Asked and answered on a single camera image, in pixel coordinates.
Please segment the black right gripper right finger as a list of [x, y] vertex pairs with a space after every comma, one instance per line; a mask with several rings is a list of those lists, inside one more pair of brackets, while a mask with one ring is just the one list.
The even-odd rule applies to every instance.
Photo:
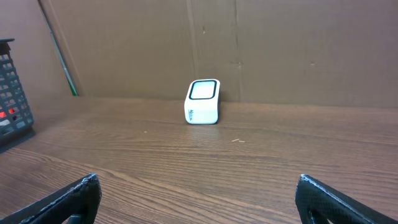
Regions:
[[297, 182], [295, 204], [302, 223], [393, 223], [392, 219], [310, 175]]

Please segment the grey plastic basket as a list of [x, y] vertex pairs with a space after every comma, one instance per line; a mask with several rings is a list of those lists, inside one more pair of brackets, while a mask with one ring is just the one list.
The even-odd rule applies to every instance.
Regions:
[[28, 140], [34, 118], [11, 57], [10, 42], [1, 40], [1, 152]]

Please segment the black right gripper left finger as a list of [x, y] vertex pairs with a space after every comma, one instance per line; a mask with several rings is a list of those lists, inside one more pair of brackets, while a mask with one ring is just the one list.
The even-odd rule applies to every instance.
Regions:
[[101, 197], [100, 180], [91, 173], [2, 218], [1, 224], [91, 224], [95, 222]]

